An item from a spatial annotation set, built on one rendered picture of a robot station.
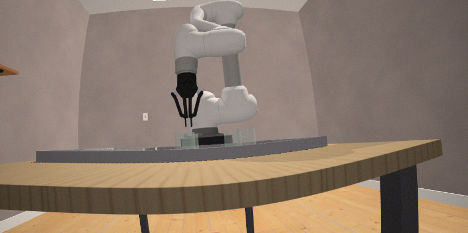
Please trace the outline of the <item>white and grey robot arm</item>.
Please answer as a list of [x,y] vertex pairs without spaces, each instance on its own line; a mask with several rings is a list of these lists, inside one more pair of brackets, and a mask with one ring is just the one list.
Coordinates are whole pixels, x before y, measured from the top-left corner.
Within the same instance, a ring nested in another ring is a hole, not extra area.
[[242,16],[243,8],[239,1],[199,4],[190,13],[191,24],[181,25],[176,30],[176,75],[185,72],[197,74],[200,58],[222,57],[225,88],[221,98],[215,98],[211,92],[203,92],[197,115],[192,118],[192,132],[198,137],[224,136],[218,133],[217,125],[243,122],[257,113],[255,97],[248,94],[241,82],[238,53],[246,48],[246,35],[235,26]]

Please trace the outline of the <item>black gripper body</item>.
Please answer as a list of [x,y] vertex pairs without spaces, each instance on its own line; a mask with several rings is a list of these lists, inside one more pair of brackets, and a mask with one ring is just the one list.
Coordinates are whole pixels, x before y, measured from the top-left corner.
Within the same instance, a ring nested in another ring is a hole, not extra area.
[[194,95],[196,94],[198,90],[196,74],[191,73],[191,72],[178,74],[176,91],[181,96],[181,98],[183,97],[182,88],[185,88],[186,98],[189,97],[189,88],[192,88],[192,97],[194,97]]

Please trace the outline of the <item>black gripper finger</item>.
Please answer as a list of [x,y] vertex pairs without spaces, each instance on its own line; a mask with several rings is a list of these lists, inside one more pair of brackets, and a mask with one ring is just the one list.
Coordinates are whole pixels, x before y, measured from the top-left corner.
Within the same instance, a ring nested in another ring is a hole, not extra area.
[[184,114],[182,113],[182,110],[180,108],[178,99],[177,99],[177,91],[175,90],[174,92],[171,92],[171,96],[174,98],[174,101],[176,103],[178,112],[180,117],[185,118],[185,126],[187,128],[187,132],[189,132],[189,124],[188,124],[188,113],[187,113],[187,102],[186,102],[186,96],[185,96],[185,88],[182,88],[182,95],[183,95],[183,106],[184,106]]
[[203,95],[203,91],[200,91],[199,89],[197,90],[197,101],[196,101],[196,104],[195,104],[195,108],[194,108],[194,112],[192,113],[192,88],[189,88],[189,102],[188,102],[188,124],[189,124],[189,132],[192,132],[191,131],[191,127],[192,127],[192,118],[195,117],[197,115],[197,110],[198,110],[198,106],[199,106],[199,101],[200,101],[200,98],[202,97]]

